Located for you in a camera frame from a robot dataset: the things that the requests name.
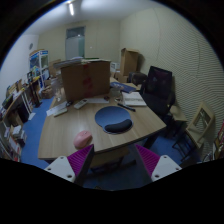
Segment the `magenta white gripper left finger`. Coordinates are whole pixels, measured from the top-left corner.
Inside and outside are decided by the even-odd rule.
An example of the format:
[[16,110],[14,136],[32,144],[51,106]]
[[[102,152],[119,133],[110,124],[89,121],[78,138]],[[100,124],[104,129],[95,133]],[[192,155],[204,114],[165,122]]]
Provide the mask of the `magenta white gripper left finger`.
[[82,186],[93,157],[94,145],[91,144],[69,156],[59,156],[45,171]]

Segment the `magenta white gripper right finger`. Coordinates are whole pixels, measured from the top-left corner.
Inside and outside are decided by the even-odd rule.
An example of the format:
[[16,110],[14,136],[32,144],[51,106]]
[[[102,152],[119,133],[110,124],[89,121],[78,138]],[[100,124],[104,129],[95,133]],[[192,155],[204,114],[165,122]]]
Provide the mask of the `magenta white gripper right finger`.
[[153,182],[181,170],[181,167],[168,155],[159,156],[151,150],[135,145],[144,168]]

